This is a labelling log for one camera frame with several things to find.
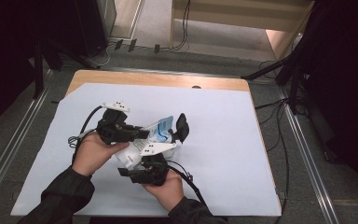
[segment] hand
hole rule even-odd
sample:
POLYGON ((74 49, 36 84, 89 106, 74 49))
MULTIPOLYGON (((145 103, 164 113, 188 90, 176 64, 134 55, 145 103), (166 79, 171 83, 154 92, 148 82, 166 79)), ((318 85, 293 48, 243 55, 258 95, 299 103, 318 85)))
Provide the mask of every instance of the hand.
POLYGON ((170 170, 162 186, 142 185, 147 192, 155 196, 165 210, 170 212, 185 196, 182 177, 170 170))
POLYGON ((100 135, 91 133, 83 139, 77 151, 72 169, 81 175, 93 175, 113 154, 129 145, 129 143, 107 145, 101 140, 100 135))

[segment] black sleeve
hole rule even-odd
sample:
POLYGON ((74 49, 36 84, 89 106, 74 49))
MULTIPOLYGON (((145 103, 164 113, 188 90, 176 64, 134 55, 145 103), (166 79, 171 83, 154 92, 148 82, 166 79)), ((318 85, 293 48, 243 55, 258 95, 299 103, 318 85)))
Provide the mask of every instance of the black sleeve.
POLYGON ((202 203, 184 197, 168 214, 173 224, 223 224, 227 223, 214 217, 202 203))
POLYGON ((94 192, 90 176, 83 176, 69 167, 42 192, 41 203, 19 224, 70 224, 75 212, 86 206, 94 192))

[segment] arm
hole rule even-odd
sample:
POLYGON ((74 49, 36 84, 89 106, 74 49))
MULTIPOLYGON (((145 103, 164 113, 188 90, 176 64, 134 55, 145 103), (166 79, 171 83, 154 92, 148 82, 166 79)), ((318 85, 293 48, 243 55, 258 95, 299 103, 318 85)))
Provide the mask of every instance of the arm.
POLYGON ((106 145, 97 133, 85 137, 74 164, 58 175, 43 191, 41 203, 20 224, 72 223, 72 215, 86 206, 94 192, 91 175, 128 143, 106 145))
POLYGON ((173 224, 223 224, 225 220, 214 217, 202 203, 184 196, 182 177, 169 171, 160 187, 144 185, 146 191, 154 195, 168 212, 173 224))

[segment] right hand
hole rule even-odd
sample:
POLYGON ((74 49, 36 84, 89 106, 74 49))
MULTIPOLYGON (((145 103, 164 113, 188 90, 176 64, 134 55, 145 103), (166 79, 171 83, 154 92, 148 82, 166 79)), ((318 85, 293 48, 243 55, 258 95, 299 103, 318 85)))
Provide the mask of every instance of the right hand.
POLYGON ((147 192, 155 196, 165 210, 170 212, 185 196, 182 177, 170 170, 162 186, 142 185, 147 192))

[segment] white paper sheet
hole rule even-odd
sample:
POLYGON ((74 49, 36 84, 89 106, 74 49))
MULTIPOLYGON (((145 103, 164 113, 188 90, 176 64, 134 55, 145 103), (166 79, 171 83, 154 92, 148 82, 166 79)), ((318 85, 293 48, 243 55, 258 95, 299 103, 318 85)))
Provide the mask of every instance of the white paper sheet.
MULTIPOLYGON (((11 215, 28 214, 40 194, 71 163, 67 144, 78 135, 90 112, 103 102, 123 101, 126 122, 145 126, 185 113, 190 133, 172 160, 182 164, 216 216, 279 216, 281 206, 248 91, 219 91, 114 84, 84 84, 59 104, 45 142, 23 185, 11 215)), ((104 109, 88 128, 95 128, 104 109)), ((160 217, 167 212, 142 186, 119 175, 113 157, 92 178, 96 188, 80 215, 160 217)), ((184 181, 185 195, 197 196, 184 181)))

